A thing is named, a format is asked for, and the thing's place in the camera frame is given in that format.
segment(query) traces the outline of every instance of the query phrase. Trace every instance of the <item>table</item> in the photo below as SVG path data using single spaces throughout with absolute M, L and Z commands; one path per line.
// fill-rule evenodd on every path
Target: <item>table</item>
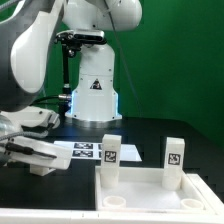
M 135 144 L 142 162 L 121 166 L 162 168 L 166 137 L 185 139 L 184 171 L 197 173 L 224 201 L 224 150 L 185 122 L 123 118 L 121 126 L 106 129 L 77 127 L 61 122 L 49 142 L 102 142 L 104 134 L 122 136 L 122 144 Z M 60 210 L 95 210 L 95 166 L 99 161 L 73 159 L 68 170 L 45 177 L 31 175 L 29 165 L 10 163 L 0 170 L 0 207 Z

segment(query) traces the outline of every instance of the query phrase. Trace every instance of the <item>green wall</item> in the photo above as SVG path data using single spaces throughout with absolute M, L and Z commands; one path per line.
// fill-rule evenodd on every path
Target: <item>green wall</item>
M 224 150 L 224 1 L 141 0 L 143 18 L 134 31 L 120 32 L 141 116 L 186 121 Z M 112 32 L 116 52 L 114 87 L 119 111 L 138 117 L 135 97 Z M 71 81 L 77 85 L 79 57 L 71 60 Z M 49 61 L 47 95 L 61 92 L 61 48 Z

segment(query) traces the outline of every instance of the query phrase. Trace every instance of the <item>warning label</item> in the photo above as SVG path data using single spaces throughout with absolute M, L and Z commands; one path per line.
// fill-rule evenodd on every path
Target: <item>warning label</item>
M 95 82 L 92 84 L 90 89 L 102 90 L 100 82 L 99 82 L 98 79 L 95 80 Z

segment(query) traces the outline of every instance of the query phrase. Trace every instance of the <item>printed marker sheet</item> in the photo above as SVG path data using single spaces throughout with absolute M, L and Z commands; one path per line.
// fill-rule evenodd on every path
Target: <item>printed marker sheet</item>
M 101 160 L 101 143 L 55 141 L 54 144 L 73 149 L 72 159 Z M 136 146 L 126 144 L 121 145 L 120 160 L 134 162 L 142 161 Z

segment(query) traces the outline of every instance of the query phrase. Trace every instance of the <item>white tray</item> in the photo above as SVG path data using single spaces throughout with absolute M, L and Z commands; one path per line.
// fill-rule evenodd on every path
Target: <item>white tray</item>
M 169 191 L 162 188 L 162 177 L 163 169 L 120 167 L 118 186 L 106 189 L 101 187 L 100 167 L 96 167 L 96 208 L 99 211 L 120 212 L 224 214 L 222 202 L 198 175 L 186 175 L 183 172 L 181 189 L 178 191 Z M 126 207 L 111 208 L 104 206 L 103 200 L 108 196 L 124 198 Z M 204 209 L 197 211 L 180 209 L 180 202 L 185 198 L 202 202 Z

